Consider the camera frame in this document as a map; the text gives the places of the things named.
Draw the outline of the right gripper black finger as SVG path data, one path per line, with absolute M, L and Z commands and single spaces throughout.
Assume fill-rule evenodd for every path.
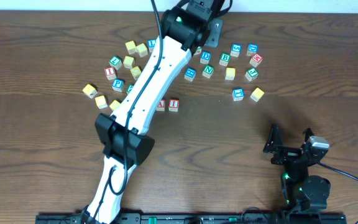
M 306 129 L 303 131 L 303 134 L 305 135 L 304 142 L 307 142 L 310 137 L 314 136 L 314 133 L 313 133 L 313 131 L 311 130 L 311 128 L 306 128 Z
M 282 146 L 282 145 L 283 145 L 283 141 L 280 135 L 278 124 L 273 123 L 265 146 L 274 147 L 274 146 Z

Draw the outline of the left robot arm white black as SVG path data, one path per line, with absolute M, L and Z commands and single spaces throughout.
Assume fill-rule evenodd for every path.
M 157 16 L 152 55 L 131 92 L 111 115 L 100 114 L 96 132 L 104 146 L 104 168 L 93 201 L 81 212 L 82 223 L 112 223 L 121 210 L 128 180 L 150 154 L 147 136 L 157 105 L 198 47 L 218 41 L 224 0 L 180 1 Z

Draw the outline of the red I block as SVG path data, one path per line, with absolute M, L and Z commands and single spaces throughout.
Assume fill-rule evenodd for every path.
M 168 104 L 169 111 L 178 112 L 179 100 L 170 99 Z

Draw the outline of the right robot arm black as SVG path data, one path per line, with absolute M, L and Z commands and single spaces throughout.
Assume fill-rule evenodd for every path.
M 283 166 L 282 192 L 293 212 L 320 211 L 327 208 L 330 181 L 318 175 L 309 175 L 308 168 L 321 161 L 329 151 L 328 141 L 314 135 L 310 128 L 303 134 L 300 147 L 283 144 L 277 124 L 273 124 L 263 152 L 271 153 L 271 163 Z

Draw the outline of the red A block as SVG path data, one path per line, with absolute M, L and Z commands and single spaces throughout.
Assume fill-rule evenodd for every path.
M 157 111 L 165 111 L 165 100 L 159 101 L 156 110 Z

